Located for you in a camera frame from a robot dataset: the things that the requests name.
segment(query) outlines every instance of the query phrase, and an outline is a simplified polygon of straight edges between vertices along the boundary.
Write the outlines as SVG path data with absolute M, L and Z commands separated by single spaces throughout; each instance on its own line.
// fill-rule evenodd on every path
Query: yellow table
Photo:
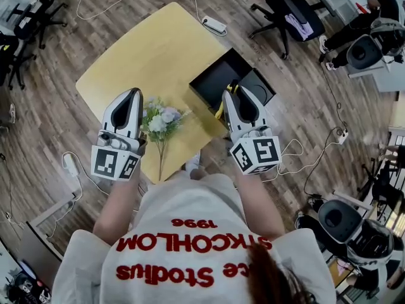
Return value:
M 160 97 L 168 106 L 192 111 L 167 145 L 163 181 L 213 137 L 226 132 L 189 87 L 225 52 L 197 20 L 177 3 L 170 3 L 114 43 L 83 74 L 76 88 L 100 122 L 110 102 L 133 87 L 142 90 L 144 101 Z M 154 143 L 148 144 L 141 169 L 153 183 L 158 182 L 159 154 Z

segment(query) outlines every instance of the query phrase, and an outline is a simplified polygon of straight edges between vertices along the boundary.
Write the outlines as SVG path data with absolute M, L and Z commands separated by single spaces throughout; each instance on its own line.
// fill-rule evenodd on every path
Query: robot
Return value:
M 266 110 L 245 87 L 225 90 L 225 121 L 234 144 L 230 150 L 243 174 L 260 174 L 281 163 L 280 144 L 267 124 Z M 140 131 L 143 97 L 133 88 L 120 94 L 104 112 L 102 129 L 92 146 L 91 174 L 114 181 L 130 180 L 145 153 Z

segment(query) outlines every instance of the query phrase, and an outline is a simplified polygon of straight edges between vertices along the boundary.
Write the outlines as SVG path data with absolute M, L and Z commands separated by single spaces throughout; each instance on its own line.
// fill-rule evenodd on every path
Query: open box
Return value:
M 260 72 L 233 48 L 196 77 L 190 86 L 215 115 L 221 105 L 223 91 L 233 80 L 249 89 L 264 105 L 276 95 Z

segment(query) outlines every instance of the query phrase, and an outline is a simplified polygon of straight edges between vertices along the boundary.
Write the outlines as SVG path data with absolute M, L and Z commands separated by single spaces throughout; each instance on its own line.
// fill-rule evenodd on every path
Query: white cloth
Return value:
M 314 33 L 308 22 L 304 24 L 300 23 L 292 13 L 285 16 L 285 21 L 295 27 L 304 41 Z
M 335 303 L 313 232 L 269 242 L 252 233 L 225 175 L 184 176 L 145 194 L 134 229 L 109 247 L 76 231 L 53 287 L 53 303 L 250 303 L 246 246 L 259 242 L 291 268 L 318 303 Z

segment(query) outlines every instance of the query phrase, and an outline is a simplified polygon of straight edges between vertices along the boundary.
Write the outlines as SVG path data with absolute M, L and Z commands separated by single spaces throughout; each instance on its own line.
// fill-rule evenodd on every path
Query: laminate flooring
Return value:
M 115 1 L 82 0 L 80 13 L 84 17 L 91 16 Z M 32 220 L 67 194 L 80 192 L 78 182 L 62 168 L 61 155 L 65 151 L 76 152 L 89 171 L 90 149 L 96 140 L 99 122 L 78 94 L 75 83 L 123 34 L 172 1 L 196 15 L 193 0 L 124 0 L 104 14 L 85 21 L 76 16 L 78 0 L 57 0 L 69 4 L 56 17 L 63 18 L 68 26 L 47 29 L 44 50 L 32 46 L 38 57 L 23 70 L 27 86 L 24 91 L 15 83 L 12 91 L 4 85 L 0 92 L 0 109 L 6 111 L 10 102 L 14 102 L 17 109 L 16 124 L 9 134 L 0 137 L 0 152 L 6 156 L 6 163 L 0 162 L 0 208 L 4 212 L 11 211 L 8 188 L 11 179 L 15 222 Z M 228 35 L 218 38 L 221 43 L 238 50 L 277 92 L 266 108 L 281 146 L 284 148 L 289 141 L 297 139 L 304 147 L 302 156 L 283 158 L 281 173 L 298 171 L 313 163 L 321 153 L 329 131 L 341 126 L 335 101 L 317 62 L 318 41 L 298 43 L 291 39 L 290 59 L 283 61 L 279 57 L 282 41 L 277 30 L 259 34 L 254 40 L 248 38 L 251 31 L 266 24 L 263 16 L 258 11 L 253 13 L 249 7 L 252 3 L 266 7 L 265 0 L 197 1 L 201 17 L 209 15 L 227 24 Z M 328 35 L 342 27 L 341 22 L 331 16 L 324 18 L 323 23 Z M 371 76 L 349 79 L 345 68 L 328 72 L 326 76 L 336 99 L 342 103 L 340 115 L 349 125 L 349 137 L 344 145 L 332 145 L 326 150 L 308 182 L 308 191 L 326 194 L 338 189 L 356 195 L 356 188 L 365 179 L 361 164 L 369 165 L 370 157 L 378 153 L 378 143 L 387 140 L 394 94 L 380 94 Z M 293 142 L 286 153 L 300 151 L 298 144 Z M 221 139 L 213 139 L 202 150 L 202 164 L 210 173 L 223 172 L 233 177 Z M 310 170 L 305 168 L 297 174 L 282 175 L 266 183 L 288 230 L 293 229 L 295 212 L 306 203 L 303 186 Z M 275 174 L 272 171 L 263 178 L 272 179 Z M 101 188 L 109 191 L 109 182 L 96 180 Z M 83 198 L 60 222 L 50 239 L 62 253 L 74 230 L 91 230 L 106 201 L 106 196 L 83 173 L 80 173 L 80 183 Z M 147 189 L 146 184 L 144 177 L 142 190 Z M 54 220 L 66 210 L 49 218 L 40 229 L 52 233 Z M 22 229 L 4 221 L 5 217 L 0 218 L 0 236 L 17 254 Z

